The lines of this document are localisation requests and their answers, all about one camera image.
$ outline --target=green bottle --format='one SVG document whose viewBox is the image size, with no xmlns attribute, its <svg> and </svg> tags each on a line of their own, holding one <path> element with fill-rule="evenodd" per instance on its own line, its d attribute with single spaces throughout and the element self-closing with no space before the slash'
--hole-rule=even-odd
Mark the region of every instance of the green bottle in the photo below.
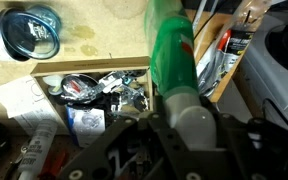
<svg viewBox="0 0 288 180">
<path fill-rule="evenodd" d="M 180 0 L 150 0 L 144 22 L 152 80 L 158 92 L 191 87 L 198 92 L 193 30 Z"/>
</svg>

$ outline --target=paper sheet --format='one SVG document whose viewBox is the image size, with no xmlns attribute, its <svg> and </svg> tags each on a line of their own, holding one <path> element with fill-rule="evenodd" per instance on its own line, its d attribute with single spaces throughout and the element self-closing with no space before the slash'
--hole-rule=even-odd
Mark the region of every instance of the paper sheet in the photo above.
<svg viewBox="0 0 288 180">
<path fill-rule="evenodd" d="M 0 103 L 8 118 L 45 108 L 46 97 L 31 76 L 25 76 L 0 86 Z"/>
</svg>

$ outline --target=black cable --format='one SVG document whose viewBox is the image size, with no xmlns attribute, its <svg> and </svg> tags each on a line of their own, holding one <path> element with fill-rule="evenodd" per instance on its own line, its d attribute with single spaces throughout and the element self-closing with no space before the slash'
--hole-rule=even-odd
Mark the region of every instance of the black cable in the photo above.
<svg viewBox="0 0 288 180">
<path fill-rule="evenodd" d="M 274 108 L 274 110 L 278 113 L 278 115 L 282 118 L 282 120 L 285 122 L 285 124 L 288 126 L 288 120 L 287 118 L 282 114 L 282 112 L 278 109 L 278 107 L 276 106 L 276 104 L 269 98 L 265 98 L 262 102 L 262 112 L 263 112 L 263 116 L 264 119 L 266 119 L 266 112 L 265 112 L 265 103 L 269 102 L 271 104 L 271 106 Z"/>
<path fill-rule="evenodd" d="M 197 33 L 195 34 L 194 36 L 194 40 L 197 38 L 197 36 L 202 32 L 202 30 L 205 28 L 205 26 L 207 25 L 207 23 L 215 16 L 215 14 L 225 5 L 225 3 L 227 3 L 229 1 L 222 1 L 222 3 L 220 5 L 218 5 L 216 8 L 215 8 L 215 11 L 214 13 L 205 21 L 205 23 L 202 25 L 202 27 L 197 31 Z"/>
</svg>

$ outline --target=green plastic bottle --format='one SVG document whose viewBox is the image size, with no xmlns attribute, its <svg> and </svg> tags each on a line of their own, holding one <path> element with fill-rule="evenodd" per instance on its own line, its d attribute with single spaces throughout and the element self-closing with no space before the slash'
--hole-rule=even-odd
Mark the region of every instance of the green plastic bottle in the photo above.
<svg viewBox="0 0 288 180">
<path fill-rule="evenodd" d="M 149 0 L 144 27 L 158 92 L 164 98 L 176 87 L 192 87 L 198 92 L 192 24 L 181 1 Z"/>
</svg>

